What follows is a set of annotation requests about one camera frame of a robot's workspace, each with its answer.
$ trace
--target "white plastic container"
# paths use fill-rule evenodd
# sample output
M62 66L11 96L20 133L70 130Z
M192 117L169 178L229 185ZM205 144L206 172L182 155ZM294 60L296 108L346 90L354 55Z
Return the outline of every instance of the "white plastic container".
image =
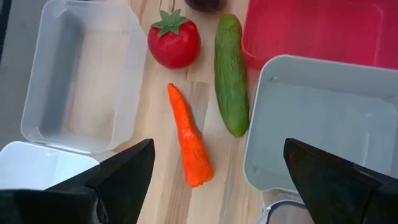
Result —
M283 157L295 138L398 178L398 71L282 55L262 69L244 173L296 192Z
M133 134L146 36L129 6L49 1L21 121L0 152L0 189L43 190L114 155Z

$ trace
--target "orange carrot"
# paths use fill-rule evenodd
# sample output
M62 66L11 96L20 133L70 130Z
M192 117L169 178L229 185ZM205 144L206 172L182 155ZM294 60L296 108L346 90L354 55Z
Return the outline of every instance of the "orange carrot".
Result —
M213 178L213 168L191 117L188 103L172 83L169 83L167 89L177 124L185 180L189 186L198 187Z

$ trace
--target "dark purple object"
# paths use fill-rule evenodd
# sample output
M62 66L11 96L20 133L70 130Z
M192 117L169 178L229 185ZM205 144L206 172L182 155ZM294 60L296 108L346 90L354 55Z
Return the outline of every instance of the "dark purple object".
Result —
M219 11L226 5L226 0L185 0L185 2L199 12Z

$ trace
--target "green cucumber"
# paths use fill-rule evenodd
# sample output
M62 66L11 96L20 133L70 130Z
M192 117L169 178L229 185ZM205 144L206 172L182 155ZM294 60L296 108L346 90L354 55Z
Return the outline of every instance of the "green cucumber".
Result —
M224 15L215 40L215 87L218 108L228 131L240 137L249 127L246 68L241 51L242 27L233 14Z

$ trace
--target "wood grain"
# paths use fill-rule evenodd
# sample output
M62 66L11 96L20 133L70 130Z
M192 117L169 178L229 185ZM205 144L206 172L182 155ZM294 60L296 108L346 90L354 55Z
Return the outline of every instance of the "wood grain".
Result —
M170 71L150 53L147 55L135 132L129 142L116 149L121 151L144 138L155 141L154 172L138 223L254 223L261 194L249 186L243 174L246 135L237 139L226 130L218 111L213 72L218 21L230 12L244 24L248 0L229 0L224 11L214 14L195 12L183 0L130 0L129 3L145 32L160 19L160 10L181 9L182 15L198 26L202 44L199 59L182 70ZM257 72L248 73L251 102L257 78ZM169 82L181 89L189 101L215 168L214 179L195 189L184 180L175 122L167 98Z

